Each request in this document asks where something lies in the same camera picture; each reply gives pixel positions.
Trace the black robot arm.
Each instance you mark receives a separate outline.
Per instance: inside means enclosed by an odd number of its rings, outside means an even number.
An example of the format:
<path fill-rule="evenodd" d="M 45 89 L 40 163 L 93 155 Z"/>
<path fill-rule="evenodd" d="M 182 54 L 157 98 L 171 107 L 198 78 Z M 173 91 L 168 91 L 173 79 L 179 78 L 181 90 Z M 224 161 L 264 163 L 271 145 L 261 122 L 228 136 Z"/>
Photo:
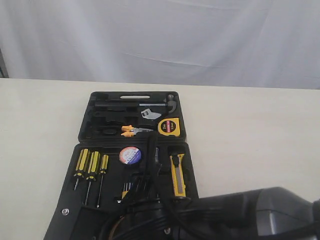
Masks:
<path fill-rule="evenodd" d="M 86 209 L 72 240 L 317 240 L 320 202 L 282 187 L 204 198 L 172 197 L 173 220 L 159 198 L 130 204 L 113 217 Z"/>

